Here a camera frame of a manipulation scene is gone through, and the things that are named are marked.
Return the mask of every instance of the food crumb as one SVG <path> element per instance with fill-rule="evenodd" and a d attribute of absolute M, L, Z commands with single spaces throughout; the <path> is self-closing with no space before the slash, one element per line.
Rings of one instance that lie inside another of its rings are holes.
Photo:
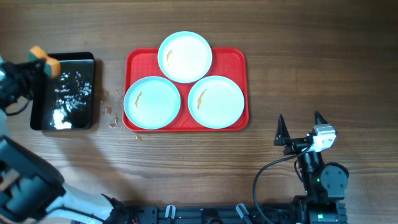
<path fill-rule="evenodd" d="M 170 58 L 170 54 L 172 53 L 173 50 L 169 50 L 169 52 L 167 53 L 166 56 L 166 60 L 167 60 L 167 65 L 169 65 L 169 58 Z"/>
<path fill-rule="evenodd" d="M 112 121 L 112 122 L 109 124 L 109 127 L 110 127 L 110 128 L 116 128 L 116 124 Z"/>
<path fill-rule="evenodd" d="M 139 97 L 142 95 L 142 91 L 139 93 L 139 95 L 137 96 L 137 99 L 136 99 L 136 108 L 138 108 L 138 100 L 139 100 Z"/>
<path fill-rule="evenodd" d="M 106 107 L 105 108 L 105 110 L 106 110 L 106 112 L 108 113 L 108 115 L 111 115 L 112 114 L 112 107 Z"/>
<path fill-rule="evenodd" d="M 205 90 L 203 90 L 203 92 L 201 93 L 201 95 L 199 96 L 199 99 L 198 99 L 198 110 L 199 110 L 199 107 L 200 107 L 200 105 L 201 105 L 201 98 L 203 97 L 203 94 L 205 94 L 205 91 L 206 91 L 207 89 L 205 89 Z"/>

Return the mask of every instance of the black tray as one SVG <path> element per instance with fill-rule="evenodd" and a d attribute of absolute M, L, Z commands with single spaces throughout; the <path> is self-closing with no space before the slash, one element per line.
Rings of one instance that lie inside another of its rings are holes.
<path fill-rule="evenodd" d="M 33 100 L 33 130 L 88 129 L 93 123 L 95 60 L 92 53 L 49 54 L 61 63 L 56 80 L 40 83 Z"/>

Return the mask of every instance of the black cable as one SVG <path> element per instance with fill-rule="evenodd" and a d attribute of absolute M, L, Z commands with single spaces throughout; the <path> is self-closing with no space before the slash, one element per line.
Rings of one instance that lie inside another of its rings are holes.
<path fill-rule="evenodd" d="M 297 155 L 289 156 L 289 157 L 282 158 L 282 159 L 279 159 L 279 160 L 277 160 L 277 161 L 268 163 L 268 164 L 265 165 L 263 168 L 261 168 L 261 170 L 257 173 L 256 177 L 254 178 L 254 182 L 253 182 L 253 200 L 254 200 L 254 203 L 256 204 L 257 209 L 259 210 L 259 213 L 260 213 L 261 216 L 266 220 L 267 223 L 273 224 L 273 223 L 266 217 L 266 215 L 264 214 L 264 212 L 262 212 L 262 210 L 261 210 L 261 208 L 260 208 L 260 205 L 259 205 L 259 203 L 258 203 L 258 201 L 257 201 L 257 196 L 256 196 L 256 185 L 257 185 L 257 180 L 258 180 L 258 178 L 260 177 L 261 173 L 262 173 L 264 170 L 266 170 L 268 167 L 270 167 L 270 166 L 272 166 L 272 165 L 275 165 L 275 164 L 277 164 L 277 163 L 280 163 L 280 162 L 288 161 L 288 160 L 290 160 L 290 159 L 295 159 L 295 158 L 297 158 L 297 157 L 299 157 L 299 156 L 302 156 L 302 155 L 304 155 L 305 153 L 307 153 L 308 150 L 310 150 L 310 147 L 307 147 L 306 150 L 302 151 L 301 153 L 299 153 L 299 154 L 297 154 Z"/>
<path fill-rule="evenodd" d="M 274 208 L 274 207 L 271 207 L 270 205 L 264 205 L 264 207 L 265 207 L 266 209 L 273 210 L 273 211 L 275 211 L 275 212 L 290 213 L 290 212 L 289 212 L 289 209 Z"/>
<path fill-rule="evenodd" d="M 73 213 L 76 213 L 76 214 L 79 214 L 79 215 L 86 216 L 88 218 L 94 218 L 95 220 L 98 220 L 98 221 L 100 221 L 102 223 L 105 223 L 105 224 L 111 224 L 111 223 L 107 222 L 106 220 L 103 220 L 102 218 L 97 217 L 97 216 L 95 216 L 93 214 L 85 213 L 85 212 L 82 212 L 82 211 L 79 211 L 79 210 L 76 210 L 76 209 L 73 209 L 73 208 L 68 208 L 68 207 L 65 207 L 65 206 L 53 208 L 49 212 L 47 212 L 47 215 L 52 213 L 52 212 L 55 212 L 56 210 L 65 210 L 65 211 L 73 212 Z"/>
<path fill-rule="evenodd" d="M 22 111 L 24 111 L 27 108 L 27 105 L 29 105 L 29 100 L 26 102 L 26 104 L 19 111 L 12 112 L 12 113 L 7 113 L 7 111 L 4 110 L 4 112 L 6 112 L 7 116 L 14 116 L 14 115 L 20 114 Z"/>
<path fill-rule="evenodd" d="M 297 161 L 294 161 L 294 170 L 296 171 L 297 177 L 300 179 L 301 183 L 303 182 L 303 178 L 301 177 L 299 170 L 297 170 Z"/>

